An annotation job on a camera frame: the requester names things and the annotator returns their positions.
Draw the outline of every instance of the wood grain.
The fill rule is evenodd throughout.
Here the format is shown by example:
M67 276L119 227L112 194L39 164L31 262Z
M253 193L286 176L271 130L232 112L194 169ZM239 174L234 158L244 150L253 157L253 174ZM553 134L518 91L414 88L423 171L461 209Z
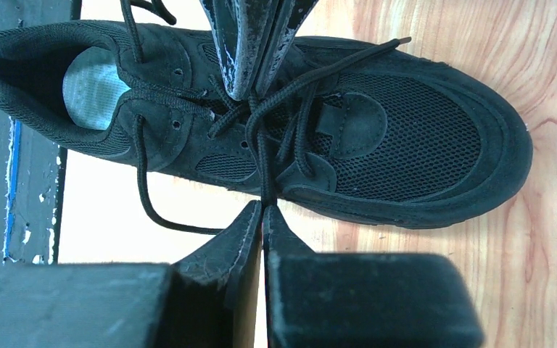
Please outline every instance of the wood grain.
M178 27L209 28L197 0L166 3ZM121 20L116 0L86 1L83 16ZM135 16L160 22L143 11ZM443 254L463 274L487 347L557 347L557 1L321 0L299 35L375 43L412 36L402 50L447 62L509 100L529 126L535 154L514 198L450 228L373 228L281 202L292 229L318 251ZM70 153L66 180L61 262L173 262L208 238L151 223L133 168ZM150 191L167 218L212 227L230 223L251 199L158 174ZM263 310L261 302L256 347L266 345Z

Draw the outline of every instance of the gray insole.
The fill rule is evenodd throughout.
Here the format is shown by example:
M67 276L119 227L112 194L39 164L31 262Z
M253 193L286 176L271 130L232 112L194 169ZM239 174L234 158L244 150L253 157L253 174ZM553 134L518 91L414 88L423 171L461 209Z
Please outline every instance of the gray insole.
M118 77L111 51L91 47L80 53L63 79L65 109L84 128L106 130L118 99L130 88Z

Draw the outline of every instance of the black sneaker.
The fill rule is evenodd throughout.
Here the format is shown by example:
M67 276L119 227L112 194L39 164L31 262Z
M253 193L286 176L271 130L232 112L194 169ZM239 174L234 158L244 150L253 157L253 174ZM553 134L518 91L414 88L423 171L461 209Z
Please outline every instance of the black sneaker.
M406 228L481 215L529 172L516 110L395 50L407 40L297 38L267 97L236 102L210 32L125 18L0 32L0 109L68 149L137 166L144 209L165 227L217 232L159 217L148 170Z

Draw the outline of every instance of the black shoelace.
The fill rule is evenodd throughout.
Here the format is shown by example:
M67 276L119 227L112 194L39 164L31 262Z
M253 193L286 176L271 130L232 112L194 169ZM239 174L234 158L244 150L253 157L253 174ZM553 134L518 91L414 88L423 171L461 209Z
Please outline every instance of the black shoelace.
M144 62L144 51L142 50L140 38L138 35L136 23L133 20L131 7L141 7L155 13L167 23L173 25L176 19L170 14L161 0L152 0L152 2L144 0L121 0L121 8L125 18L125 24L131 36L131 43L133 45L133 56L136 62ZM368 49L351 54L332 65L320 67L311 70L295 78L276 93L264 98L259 99L255 93L251 93L246 103L236 103L231 99L220 79L216 76L211 76L210 82L213 85L216 93L219 95L221 101L227 106L228 111L225 115L215 118L215 122L208 130L209 138L215 138L227 131L237 120L242 116L248 116L245 125L245 141L251 151L257 171L260 176L260 195L261 202L264 207L276 204L277 194L274 187L274 176L271 172L271 160L278 163L285 162L293 149L294 160L297 168L303 175L311 177L314 175L313 169L308 163L306 158L306 128L309 120L310 108L315 98L315 92L320 80L336 74L341 70L363 61L369 57L377 54L385 54L393 51L399 45L405 44L410 41L410 38L394 39L386 43L372 46ZM177 90L176 94L184 98L191 98L192 96L203 96L207 91L196 91L190 89ZM302 98L300 110L295 112L289 119L286 130L283 134L281 144L278 148L277 155L271 159L271 154L268 151L268 132L265 129L263 119L278 105L288 101L290 98L298 96ZM144 145L144 123L143 115L136 115L134 128L135 128L135 146L138 155L138 190L140 193L140 200L144 211L149 218L158 225L165 228L170 228L178 231L201 233L201 234L217 234L222 231L219 228L201 228L190 225L182 225L180 223L173 223L161 217L152 206L149 192L148 192L148 159L146 147Z

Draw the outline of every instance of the black mesh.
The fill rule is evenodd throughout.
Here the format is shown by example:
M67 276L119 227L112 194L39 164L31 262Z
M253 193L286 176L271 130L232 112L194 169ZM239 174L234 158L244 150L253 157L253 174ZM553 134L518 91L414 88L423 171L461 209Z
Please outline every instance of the black mesh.
M343 75L339 89L361 91L387 111L381 146L363 157L328 161L337 170L337 192L366 199L404 202L459 182L479 156L480 140L469 116L453 101L404 77ZM311 139L324 155L328 136Z
M58 142L68 149L74 149L92 156L113 156L122 154L130 147L129 136L120 127L113 127L110 135L101 142L73 141L70 138L59 139Z
M337 94L331 94L323 98L323 103L333 107L342 107L342 98Z
M202 45L206 59L210 60L212 63L219 65L219 59L217 57L217 49L213 43L204 43Z
M330 65L338 62L340 59L361 51L362 49L338 49L329 47L316 47L303 44L295 44L295 46L305 54L309 59L320 65Z
M202 158L195 170L223 180L240 181L255 172L255 163L228 154L211 154Z
M287 123L289 123L287 106L285 104L278 105L265 120L265 126L270 136L280 139L287 127Z

